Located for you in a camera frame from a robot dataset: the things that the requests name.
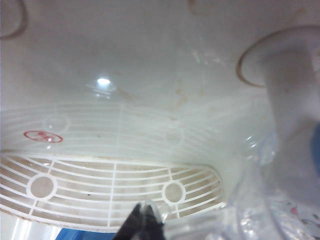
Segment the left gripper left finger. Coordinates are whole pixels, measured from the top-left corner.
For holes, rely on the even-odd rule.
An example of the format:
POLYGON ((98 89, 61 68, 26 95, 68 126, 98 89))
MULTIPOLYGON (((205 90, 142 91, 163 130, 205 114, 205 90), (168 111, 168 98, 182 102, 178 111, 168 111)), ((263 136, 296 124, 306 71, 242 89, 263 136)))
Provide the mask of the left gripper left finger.
POLYGON ((142 226, 142 204, 137 203, 119 229, 120 240, 130 240, 142 226))

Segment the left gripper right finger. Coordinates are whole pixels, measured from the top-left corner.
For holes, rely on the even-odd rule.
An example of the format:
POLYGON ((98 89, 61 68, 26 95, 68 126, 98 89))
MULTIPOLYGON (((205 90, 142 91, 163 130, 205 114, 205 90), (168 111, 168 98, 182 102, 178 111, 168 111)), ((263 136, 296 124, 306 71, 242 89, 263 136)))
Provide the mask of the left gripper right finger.
POLYGON ((145 236, 147 240, 165 240, 164 223, 156 205, 148 205, 145 212, 145 236))

